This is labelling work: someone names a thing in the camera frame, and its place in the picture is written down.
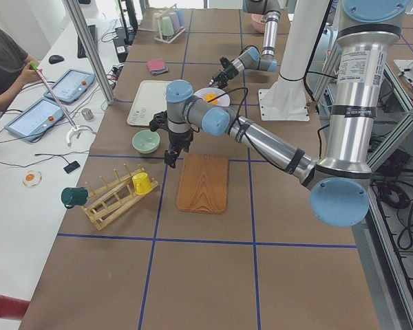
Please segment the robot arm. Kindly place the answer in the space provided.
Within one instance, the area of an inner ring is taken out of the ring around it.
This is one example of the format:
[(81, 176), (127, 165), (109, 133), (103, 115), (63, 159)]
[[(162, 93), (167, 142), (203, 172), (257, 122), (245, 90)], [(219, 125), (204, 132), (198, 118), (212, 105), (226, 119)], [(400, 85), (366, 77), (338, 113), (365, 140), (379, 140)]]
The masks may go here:
[(274, 72), (277, 68), (275, 59), (275, 44), (277, 29), (281, 18), (280, 5), (278, 1), (250, 1), (242, 3), (242, 9), (246, 13), (260, 14), (264, 19), (264, 41), (261, 51), (256, 46), (245, 47), (238, 57), (229, 60), (226, 57), (220, 59), (222, 69), (212, 75), (209, 86), (223, 89), (228, 81), (234, 79), (245, 69), (254, 69), (263, 72)]
[[(247, 69), (277, 72), (268, 89), (258, 91), (260, 118), (281, 127), (305, 129), (320, 124), (316, 102), (308, 101), (306, 75), (325, 28), (330, 1), (298, 1), (281, 59), (275, 57), (279, 29), (278, 1), (245, 1), (243, 11), (268, 19), (261, 48), (249, 47), (226, 70), (236, 77)], [(329, 110), (324, 154), (312, 157), (230, 107), (208, 103), (192, 85), (175, 80), (166, 88), (166, 109), (150, 129), (165, 130), (169, 148), (165, 163), (175, 166), (188, 151), (195, 129), (213, 136), (230, 135), (254, 149), (269, 164), (295, 176), (310, 191), (313, 213), (324, 223), (348, 227), (364, 219), (369, 208), (371, 170), (368, 147), (388, 50), (400, 39), (407, 1), (342, 1), (332, 51), (340, 53), (335, 70), (336, 93)]]

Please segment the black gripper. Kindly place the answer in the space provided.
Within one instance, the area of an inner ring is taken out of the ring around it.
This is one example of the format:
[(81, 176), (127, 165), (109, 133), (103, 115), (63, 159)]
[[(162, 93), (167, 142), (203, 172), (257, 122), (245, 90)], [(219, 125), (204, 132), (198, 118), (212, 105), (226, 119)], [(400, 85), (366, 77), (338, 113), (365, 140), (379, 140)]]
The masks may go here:
[(234, 79), (239, 74), (234, 64), (226, 57), (220, 58), (220, 64), (222, 69), (218, 70), (214, 77), (210, 79), (209, 86), (216, 84), (217, 88), (225, 88), (228, 86), (228, 81)]
[(149, 129), (151, 131), (162, 129), (168, 133), (169, 145), (165, 151), (165, 164), (175, 168), (179, 154), (182, 151), (189, 152), (194, 133), (191, 125), (173, 122), (168, 118), (166, 111), (161, 111), (153, 116), (149, 122)]

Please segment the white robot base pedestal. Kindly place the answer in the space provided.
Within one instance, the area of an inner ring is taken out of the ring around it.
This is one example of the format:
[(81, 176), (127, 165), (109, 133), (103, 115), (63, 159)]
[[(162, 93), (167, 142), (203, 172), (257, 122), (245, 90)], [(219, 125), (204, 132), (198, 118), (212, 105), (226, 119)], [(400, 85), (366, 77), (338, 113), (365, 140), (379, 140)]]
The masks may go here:
[(299, 0), (291, 23), (279, 78), (259, 90), (263, 121), (308, 121), (304, 76), (326, 22), (329, 0)]

